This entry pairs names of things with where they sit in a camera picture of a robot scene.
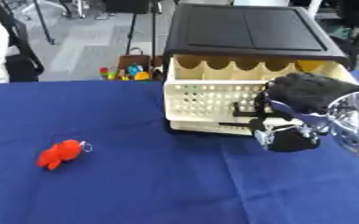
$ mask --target white basket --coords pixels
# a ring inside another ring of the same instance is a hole
[[[269,129],[271,127],[279,126],[282,123],[297,124],[297,125],[302,124],[302,122],[299,120],[292,120],[291,122],[286,122],[280,118],[268,118],[264,122],[264,125],[266,126],[267,129]],[[201,131],[201,132],[209,132],[209,133],[251,136],[250,129],[246,126],[242,126],[242,127],[241,126],[233,126],[233,125],[227,125],[227,124],[218,123],[218,122],[170,121],[170,127],[173,130]]]
[[[248,71],[234,61],[221,69],[212,68],[205,60],[191,64],[193,68],[183,67],[178,56],[171,60],[164,86],[165,114],[170,121],[246,123],[246,117],[233,117],[234,102],[239,102],[242,112],[254,112],[254,98],[266,81],[299,71],[294,63],[278,71],[271,71],[264,62]],[[320,63],[309,72],[357,83],[344,66],[335,62]]]
[[[164,86],[166,118],[174,130],[250,135],[247,127],[219,123],[249,123],[254,116],[233,116],[234,103],[238,102],[241,112],[254,113],[254,99],[264,89],[265,82],[295,72],[321,74],[357,83],[344,66],[331,61],[271,63],[176,55],[171,59]],[[290,122],[269,118],[266,123],[279,126]]]

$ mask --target basket handle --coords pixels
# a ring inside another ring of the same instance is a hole
[[[143,50],[140,48],[140,47],[132,47],[130,50],[129,50],[129,54],[131,54],[131,52],[134,52],[134,51],[139,51],[139,55],[144,55],[144,52]]]

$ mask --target black stand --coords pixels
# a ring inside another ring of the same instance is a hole
[[[152,2],[152,54],[151,54],[151,69],[155,68],[155,56],[156,56],[156,26],[157,26],[157,13],[158,13],[158,0],[151,0]],[[130,54],[130,46],[133,40],[133,33],[135,31],[135,24],[137,19],[137,13],[133,13],[132,23],[130,25],[130,31],[128,34],[128,45],[126,47],[126,54]]]
[[[130,45],[133,40],[133,33],[135,32],[136,19],[137,19],[137,13],[133,13],[132,24],[130,25],[130,31],[128,34],[128,45],[126,47],[126,55],[130,53]]]
[[[54,39],[50,36],[49,30],[47,29],[46,22],[43,18],[42,11],[40,10],[39,4],[37,3],[37,0],[33,0],[33,2],[35,5],[35,9],[37,10],[38,17],[39,17],[40,23],[42,25],[43,32],[45,33],[47,42],[49,42],[49,44],[51,44],[51,45],[54,45]]]

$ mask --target chair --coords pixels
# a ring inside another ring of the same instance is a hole
[[[5,2],[0,3],[0,23],[10,35],[9,46],[18,49],[18,54],[7,56],[5,59],[10,81],[38,81],[38,76],[45,69],[28,43],[25,24],[13,17]]]

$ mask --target table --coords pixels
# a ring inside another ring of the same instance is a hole
[[[359,158],[331,139],[281,154],[172,135],[163,117],[159,83],[0,85],[0,224],[359,223]],[[69,138],[94,150],[34,165]]]

